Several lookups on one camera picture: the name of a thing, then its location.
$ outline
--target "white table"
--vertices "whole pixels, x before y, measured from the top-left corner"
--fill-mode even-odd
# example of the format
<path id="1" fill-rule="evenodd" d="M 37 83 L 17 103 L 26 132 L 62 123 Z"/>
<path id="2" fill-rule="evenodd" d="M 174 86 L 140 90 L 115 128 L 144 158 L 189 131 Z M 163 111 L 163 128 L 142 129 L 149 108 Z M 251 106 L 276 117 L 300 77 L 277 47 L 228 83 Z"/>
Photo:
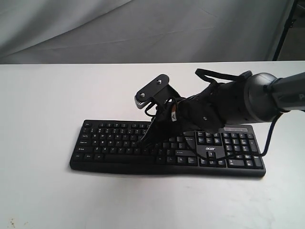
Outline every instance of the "white table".
<path id="1" fill-rule="evenodd" d="M 207 86 L 194 71 L 287 77 L 305 62 L 0 65 L 0 228 L 297 229 L 305 216 L 305 114 L 274 129 L 262 179 L 76 172 L 85 119 L 149 120 L 135 93 L 161 73 L 181 95 Z M 269 124 L 255 124 L 264 147 Z"/>

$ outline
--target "gray fabric backdrop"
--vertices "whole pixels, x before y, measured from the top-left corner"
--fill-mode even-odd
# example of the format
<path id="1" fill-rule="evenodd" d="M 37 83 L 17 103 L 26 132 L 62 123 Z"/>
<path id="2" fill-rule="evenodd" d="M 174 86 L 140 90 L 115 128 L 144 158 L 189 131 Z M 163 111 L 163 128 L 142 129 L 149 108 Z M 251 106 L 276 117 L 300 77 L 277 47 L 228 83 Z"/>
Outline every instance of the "gray fabric backdrop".
<path id="1" fill-rule="evenodd" d="M 270 60 L 293 0 L 2 0 L 0 63 Z"/>

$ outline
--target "black keyboard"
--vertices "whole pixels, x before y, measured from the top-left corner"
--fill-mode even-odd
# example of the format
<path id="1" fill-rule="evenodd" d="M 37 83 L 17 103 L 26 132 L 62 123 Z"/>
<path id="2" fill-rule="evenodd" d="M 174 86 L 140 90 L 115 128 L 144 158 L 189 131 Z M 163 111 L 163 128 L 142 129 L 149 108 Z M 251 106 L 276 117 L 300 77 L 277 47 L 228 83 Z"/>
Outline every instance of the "black keyboard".
<path id="1" fill-rule="evenodd" d="M 195 130 L 152 148 L 138 148 L 150 122 L 85 120 L 70 167 L 115 174 L 208 174 L 262 177 L 260 152 L 250 125 L 228 125 L 217 134 Z M 206 159 L 198 157 L 190 148 Z M 230 159 L 218 158 L 232 155 Z"/>

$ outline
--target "robotic hand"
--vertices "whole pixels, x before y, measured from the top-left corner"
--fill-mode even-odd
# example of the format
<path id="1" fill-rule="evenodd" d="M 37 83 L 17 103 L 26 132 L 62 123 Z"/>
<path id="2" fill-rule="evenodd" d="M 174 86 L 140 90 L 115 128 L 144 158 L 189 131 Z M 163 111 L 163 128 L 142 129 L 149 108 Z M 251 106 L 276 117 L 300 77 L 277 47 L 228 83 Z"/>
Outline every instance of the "robotic hand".
<path id="1" fill-rule="evenodd" d="M 149 147 L 182 134 L 202 129 L 214 134 L 227 124 L 272 122 L 264 156 L 268 150 L 277 119 L 291 110 L 305 111 L 305 72 L 287 78 L 276 78 L 268 73 L 252 75 L 251 71 L 239 76 L 197 69 L 195 72 L 210 85 L 191 97 L 181 97 L 168 83 L 165 74 L 157 76 L 134 97 L 139 109 L 152 117 L 152 123 L 139 141 Z M 230 80 L 218 83 L 213 78 Z M 156 114 L 148 110 L 156 105 Z"/>

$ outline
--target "spacebar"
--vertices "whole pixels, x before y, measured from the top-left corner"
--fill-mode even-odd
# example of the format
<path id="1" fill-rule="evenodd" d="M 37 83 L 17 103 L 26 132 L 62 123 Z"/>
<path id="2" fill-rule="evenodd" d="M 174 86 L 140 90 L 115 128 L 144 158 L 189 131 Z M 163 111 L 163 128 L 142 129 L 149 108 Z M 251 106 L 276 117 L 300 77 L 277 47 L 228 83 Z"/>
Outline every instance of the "spacebar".
<path id="1" fill-rule="evenodd" d="M 112 163 L 153 164 L 154 156 L 105 155 L 104 161 Z"/>

